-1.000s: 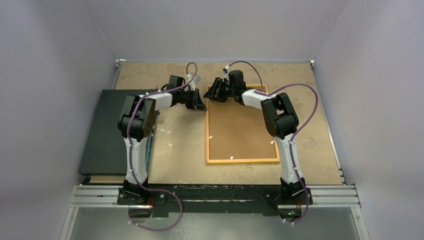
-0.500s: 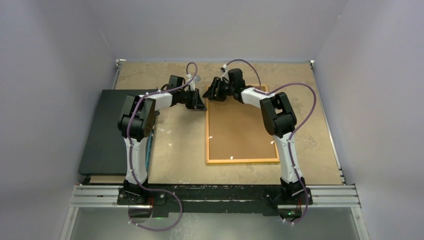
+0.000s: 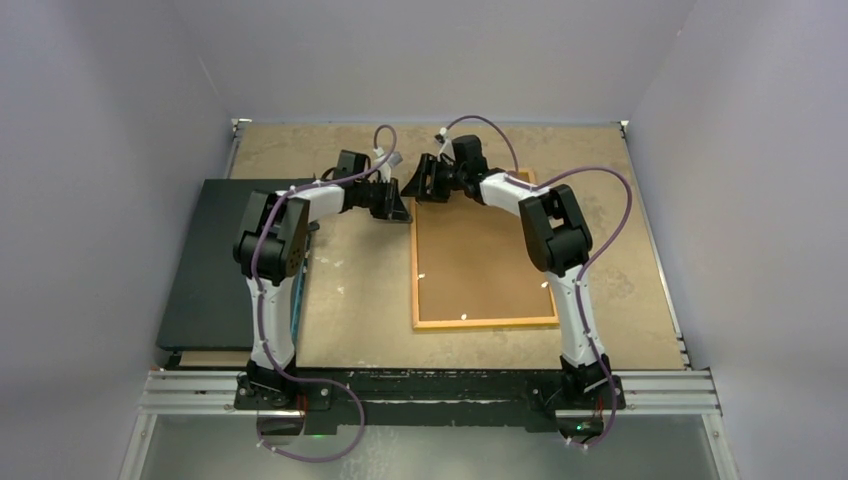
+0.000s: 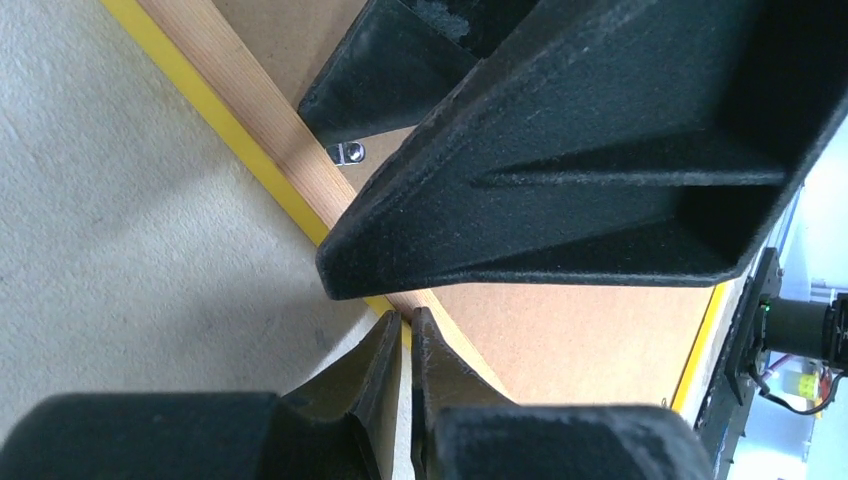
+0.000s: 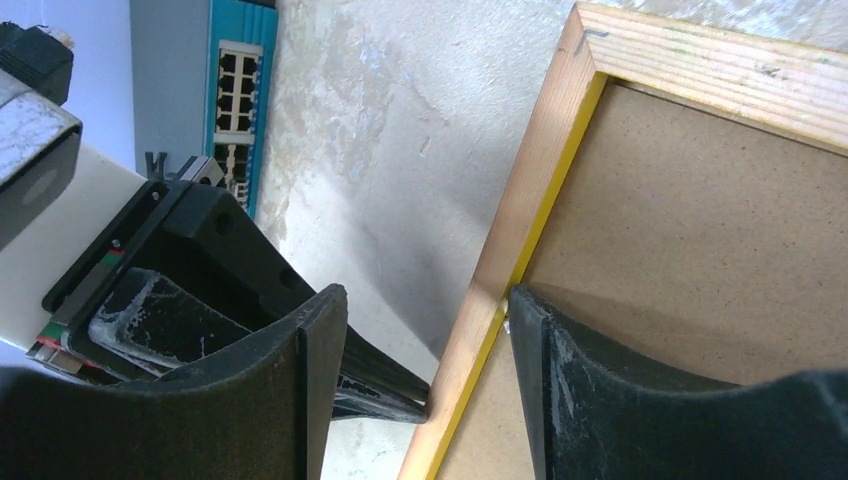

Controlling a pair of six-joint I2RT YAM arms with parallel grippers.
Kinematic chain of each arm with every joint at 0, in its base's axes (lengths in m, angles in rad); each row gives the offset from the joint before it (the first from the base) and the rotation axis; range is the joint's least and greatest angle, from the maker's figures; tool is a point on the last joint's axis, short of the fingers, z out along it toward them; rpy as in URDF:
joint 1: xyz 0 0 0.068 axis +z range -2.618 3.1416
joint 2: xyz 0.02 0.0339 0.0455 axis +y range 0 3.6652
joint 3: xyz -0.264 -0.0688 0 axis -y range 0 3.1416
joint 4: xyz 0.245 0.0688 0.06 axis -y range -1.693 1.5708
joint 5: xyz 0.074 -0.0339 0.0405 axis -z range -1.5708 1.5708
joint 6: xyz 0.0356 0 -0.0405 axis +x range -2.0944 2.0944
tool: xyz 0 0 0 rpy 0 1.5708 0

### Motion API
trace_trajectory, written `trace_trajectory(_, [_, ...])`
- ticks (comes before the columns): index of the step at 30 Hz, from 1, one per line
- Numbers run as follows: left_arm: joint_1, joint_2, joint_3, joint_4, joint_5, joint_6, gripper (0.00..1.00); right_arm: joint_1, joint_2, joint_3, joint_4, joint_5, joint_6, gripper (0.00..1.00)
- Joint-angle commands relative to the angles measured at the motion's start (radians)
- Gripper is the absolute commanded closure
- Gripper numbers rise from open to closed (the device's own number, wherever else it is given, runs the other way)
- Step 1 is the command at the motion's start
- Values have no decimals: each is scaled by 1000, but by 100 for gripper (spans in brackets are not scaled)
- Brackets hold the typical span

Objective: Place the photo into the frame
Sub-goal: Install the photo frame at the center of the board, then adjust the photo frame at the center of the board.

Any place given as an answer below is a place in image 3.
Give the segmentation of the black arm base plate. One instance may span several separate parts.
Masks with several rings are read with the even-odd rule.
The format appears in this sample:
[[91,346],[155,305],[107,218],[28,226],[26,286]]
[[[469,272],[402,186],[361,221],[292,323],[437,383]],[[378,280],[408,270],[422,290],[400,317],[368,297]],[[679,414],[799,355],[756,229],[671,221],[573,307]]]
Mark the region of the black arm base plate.
[[558,369],[299,368],[297,381],[264,369],[236,377],[234,407],[290,414],[308,434],[340,426],[518,427],[589,435],[626,405],[619,378],[570,385]]

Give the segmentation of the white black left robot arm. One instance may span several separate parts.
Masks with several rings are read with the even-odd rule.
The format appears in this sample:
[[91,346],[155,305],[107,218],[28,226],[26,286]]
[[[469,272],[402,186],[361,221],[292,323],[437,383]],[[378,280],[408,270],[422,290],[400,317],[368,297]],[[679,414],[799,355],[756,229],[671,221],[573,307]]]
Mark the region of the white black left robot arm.
[[344,150],[329,174],[275,192],[251,193],[233,246],[234,260],[246,278],[253,314],[254,341],[245,370],[246,394],[259,394],[272,408],[297,399],[292,335],[294,284],[307,253],[311,224],[354,208],[378,220],[409,222],[393,170],[402,155],[382,149],[377,159]]

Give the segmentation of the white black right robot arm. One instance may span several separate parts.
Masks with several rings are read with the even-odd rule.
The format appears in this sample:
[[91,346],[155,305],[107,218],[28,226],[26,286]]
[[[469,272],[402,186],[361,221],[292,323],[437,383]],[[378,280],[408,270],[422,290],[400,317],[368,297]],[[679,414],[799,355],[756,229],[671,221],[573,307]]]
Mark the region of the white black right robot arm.
[[562,379],[569,404],[584,407],[603,397],[617,405],[620,389],[596,331],[587,268],[593,238],[573,190],[542,187],[489,167],[476,135],[449,138],[441,131],[438,154],[422,155],[405,197],[445,202],[454,191],[477,203],[517,216],[533,266],[545,275],[560,328]]

